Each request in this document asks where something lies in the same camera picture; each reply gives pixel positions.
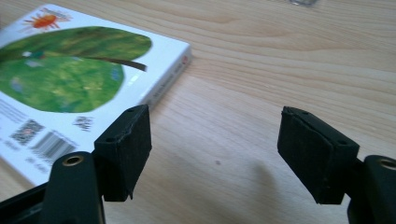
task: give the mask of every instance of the book cover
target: book cover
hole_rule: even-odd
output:
[[[188,43],[44,5],[0,31],[0,156],[33,184],[125,109],[153,107],[191,60]]]

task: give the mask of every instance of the wood grain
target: wood grain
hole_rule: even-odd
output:
[[[396,2],[52,1],[191,43],[194,59],[151,113],[134,199],[107,223],[347,223],[317,205],[276,149],[283,105],[371,154],[396,158]],[[1,26],[43,1],[1,0]],[[30,186],[0,162],[0,200]]]

